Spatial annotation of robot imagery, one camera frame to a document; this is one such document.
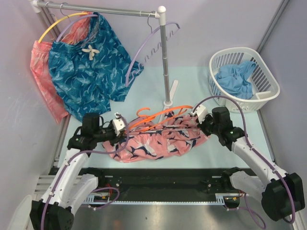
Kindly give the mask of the orange plastic hanger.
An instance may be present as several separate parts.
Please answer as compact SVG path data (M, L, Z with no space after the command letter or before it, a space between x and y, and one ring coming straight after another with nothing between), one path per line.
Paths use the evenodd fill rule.
M128 130L129 131L133 131L136 129L137 126L141 125L141 124L146 124L148 122L152 122L154 119L156 119L157 117L160 117L160 116L164 116L166 115L167 113L169 112L173 112L173 111L176 111L176 110L179 110L179 112L177 114L174 114L174 115L171 115L171 117L169 118L166 118L164 120L161 120L159 121L158 123L154 124L154 125L151 125L151 126L148 126L148 127L145 127L143 129L141 129L141 132L142 131L148 131L148 130L151 130L153 129L154 127L156 126L159 126L159 125L162 125L164 124L165 122L171 120L172 118L176 118L180 115L183 115L184 113L186 113L188 110L191 110L193 107L190 106L190 105L181 105L181 106L176 106L176 107L172 107L172 108L167 108L167 109L164 109L158 113L155 113L153 115L146 115L146 114L142 114L143 111L150 111L150 108L149 107L143 107L143 108L140 108L137 112L136 112L136 116L137 118L141 118L142 120L132 124L132 125L129 125L128 127Z

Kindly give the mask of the pink shark print shorts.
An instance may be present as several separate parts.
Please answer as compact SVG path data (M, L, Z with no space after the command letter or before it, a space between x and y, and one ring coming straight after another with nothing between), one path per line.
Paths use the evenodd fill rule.
M197 127L197 118L190 114L165 114L164 122L155 124L139 117L129 123L130 136L125 149L110 155L116 161L130 163L182 156L209 137Z

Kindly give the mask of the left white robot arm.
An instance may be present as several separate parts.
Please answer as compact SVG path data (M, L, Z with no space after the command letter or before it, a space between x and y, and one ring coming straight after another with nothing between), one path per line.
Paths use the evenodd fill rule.
M70 138L64 161L53 181L38 201L32 201L30 220L35 230L70 230L84 200L93 191L102 191L106 180L93 173L76 178L100 142L115 140L127 127L120 114L103 126L97 113L87 113Z

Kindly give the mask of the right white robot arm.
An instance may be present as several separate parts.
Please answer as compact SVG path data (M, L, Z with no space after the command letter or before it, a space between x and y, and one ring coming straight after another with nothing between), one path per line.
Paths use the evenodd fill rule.
M226 107L216 107L209 113L205 106L199 105L195 116L205 135L217 136L220 144L240 157L256 175L252 177L233 168L221 180L226 192L235 189L246 192L261 203L264 212L274 221L305 208L301 177L297 173L289 174L262 155L246 138L244 130L233 126Z

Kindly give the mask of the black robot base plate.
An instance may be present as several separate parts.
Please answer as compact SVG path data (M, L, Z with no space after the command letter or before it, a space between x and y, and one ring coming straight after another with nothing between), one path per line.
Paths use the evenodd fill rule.
M119 190L121 202L206 202L217 194L242 197L226 176L232 169L82 169L79 175L94 173L99 187Z

